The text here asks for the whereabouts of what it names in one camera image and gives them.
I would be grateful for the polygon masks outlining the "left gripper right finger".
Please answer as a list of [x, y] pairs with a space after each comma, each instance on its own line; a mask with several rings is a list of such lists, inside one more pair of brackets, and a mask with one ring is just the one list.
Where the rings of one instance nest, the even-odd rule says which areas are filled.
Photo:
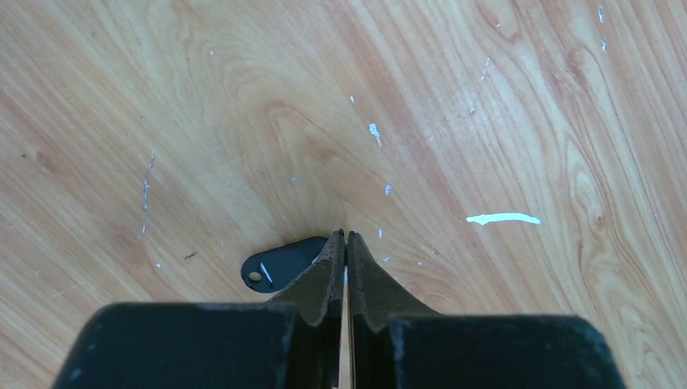
[[355, 388], [622, 388], [604, 336], [559, 314], [440, 314], [347, 244]]

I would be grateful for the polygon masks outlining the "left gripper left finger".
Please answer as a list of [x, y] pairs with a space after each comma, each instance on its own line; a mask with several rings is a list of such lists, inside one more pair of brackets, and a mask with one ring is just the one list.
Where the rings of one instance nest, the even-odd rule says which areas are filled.
[[56, 388], [336, 388], [345, 236], [268, 301], [120, 302], [84, 324]]

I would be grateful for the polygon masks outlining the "black key tag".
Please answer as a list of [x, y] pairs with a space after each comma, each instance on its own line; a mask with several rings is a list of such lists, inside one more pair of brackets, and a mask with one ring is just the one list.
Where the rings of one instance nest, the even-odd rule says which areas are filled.
[[315, 262], [326, 241], [326, 237], [308, 237], [253, 254], [242, 264], [241, 278], [257, 293], [279, 292]]

